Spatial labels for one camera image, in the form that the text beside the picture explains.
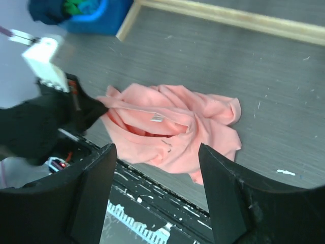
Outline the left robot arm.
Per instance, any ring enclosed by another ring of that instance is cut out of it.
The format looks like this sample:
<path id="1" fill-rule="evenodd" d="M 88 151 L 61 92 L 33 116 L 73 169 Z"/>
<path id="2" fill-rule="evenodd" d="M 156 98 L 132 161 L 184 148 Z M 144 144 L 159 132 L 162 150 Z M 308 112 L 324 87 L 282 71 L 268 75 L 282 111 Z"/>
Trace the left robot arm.
<path id="1" fill-rule="evenodd" d="M 67 75 L 68 92 L 37 80 L 41 94 L 19 105 L 1 109 L 1 158 L 24 158 L 42 165 L 53 152 L 60 130 L 83 135 L 108 108 L 90 97 L 78 78 Z"/>

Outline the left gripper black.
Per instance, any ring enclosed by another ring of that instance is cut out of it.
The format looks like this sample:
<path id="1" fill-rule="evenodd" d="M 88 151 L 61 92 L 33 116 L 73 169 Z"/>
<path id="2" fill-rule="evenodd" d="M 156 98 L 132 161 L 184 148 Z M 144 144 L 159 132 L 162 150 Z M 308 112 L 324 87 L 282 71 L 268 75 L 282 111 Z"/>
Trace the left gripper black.
<path id="1" fill-rule="evenodd" d="M 63 92 L 57 85 L 50 85 L 40 78 L 36 80 L 36 85 L 40 91 L 36 104 L 54 113 L 61 128 L 73 134 L 85 134 L 102 115 L 108 112 L 108 108 L 102 102 L 90 97 L 81 88 L 77 95 L 80 107 L 78 110 L 71 91 Z"/>

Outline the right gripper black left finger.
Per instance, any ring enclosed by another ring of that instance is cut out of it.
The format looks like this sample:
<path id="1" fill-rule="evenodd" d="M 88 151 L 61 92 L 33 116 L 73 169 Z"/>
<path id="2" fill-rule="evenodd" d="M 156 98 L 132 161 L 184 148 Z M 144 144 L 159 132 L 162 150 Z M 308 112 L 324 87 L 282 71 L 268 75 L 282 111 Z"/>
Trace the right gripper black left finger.
<path id="1" fill-rule="evenodd" d="M 1 190 L 1 243 L 99 243 L 117 160 L 108 144 L 57 173 Z"/>

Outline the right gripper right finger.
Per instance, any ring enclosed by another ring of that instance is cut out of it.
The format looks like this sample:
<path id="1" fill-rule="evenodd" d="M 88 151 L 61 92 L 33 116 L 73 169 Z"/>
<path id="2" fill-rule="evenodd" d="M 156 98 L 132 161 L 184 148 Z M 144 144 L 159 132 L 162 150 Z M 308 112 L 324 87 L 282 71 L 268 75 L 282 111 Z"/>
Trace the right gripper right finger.
<path id="1" fill-rule="evenodd" d="M 275 181 L 205 144 L 199 163 L 216 243 L 324 243 L 324 187 Z"/>

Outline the pink t shirt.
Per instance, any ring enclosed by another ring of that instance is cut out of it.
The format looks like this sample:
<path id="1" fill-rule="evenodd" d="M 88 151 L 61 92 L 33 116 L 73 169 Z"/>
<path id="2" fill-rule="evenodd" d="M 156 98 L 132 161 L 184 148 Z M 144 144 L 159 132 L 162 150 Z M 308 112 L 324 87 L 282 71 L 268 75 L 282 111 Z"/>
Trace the pink t shirt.
<path id="1" fill-rule="evenodd" d="M 199 147 L 206 144 L 230 160 L 241 148 L 231 125 L 241 117 L 237 98 L 190 91 L 181 85 L 108 87 L 99 97 L 107 108 L 102 122 L 117 155 L 167 173 L 188 174 L 202 184 Z"/>

